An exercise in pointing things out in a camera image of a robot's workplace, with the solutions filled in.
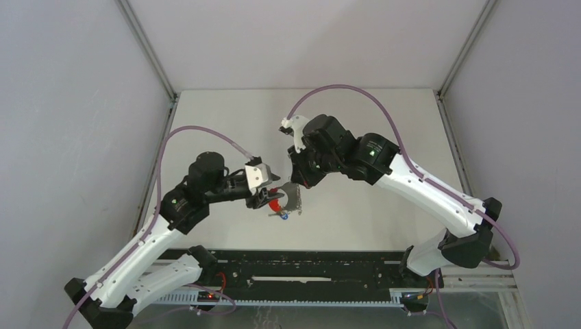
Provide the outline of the metal key holder red handle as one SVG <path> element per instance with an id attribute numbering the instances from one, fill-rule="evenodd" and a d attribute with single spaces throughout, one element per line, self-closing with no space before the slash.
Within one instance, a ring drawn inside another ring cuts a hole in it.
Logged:
<path id="1" fill-rule="evenodd" d="M 278 216 L 281 213 L 288 213 L 288 218 L 291 214 L 300 216 L 302 214 L 300 185 L 286 182 L 274 188 L 277 188 L 284 196 L 268 203 L 273 212 L 271 216 Z"/>

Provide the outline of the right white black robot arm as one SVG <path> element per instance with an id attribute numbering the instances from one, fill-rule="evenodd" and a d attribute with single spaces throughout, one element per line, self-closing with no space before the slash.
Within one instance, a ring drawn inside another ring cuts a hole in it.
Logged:
<path id="1" fill-rule="evenodd" d="M 376 133 L 354 137 L 326 114 L 282 119 L 279 130 L 293 137 L 288 148 L 291 182 L 312 188 L 327 175 L 341 173 L 402 196 L 444 225 L 431 239 L 405 251 L 398 276 L 406 286 L 415 287 L 448 265 L 474 269 L 488 255 L 493 226 L 483 215 L 497 220 L 502 208 L 498 200 L 463 195 L 429 173 L 420 173 L 389 139 Z"/>

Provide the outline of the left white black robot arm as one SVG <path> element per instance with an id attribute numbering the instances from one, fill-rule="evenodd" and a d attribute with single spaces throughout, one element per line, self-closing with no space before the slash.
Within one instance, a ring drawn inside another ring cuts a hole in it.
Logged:
<path id="1" fill-rule="evenodd" d="M 248 208 L 261 208 L 281 197 L 267 188 L 278 180 L 259 157 L 230 172 L 221 154 L 199 154 L 183 180 L 160 200 L 144 228 L 107 265 L 65 285 L 74 312 L 92 328 L 127 328 L 140 311 L 178 287 L 211 284 L 217 276 L 217 259 L 201 245 L 157 271 L 146 270 L 209 216 L 211 204 L 243 199 Z"/>

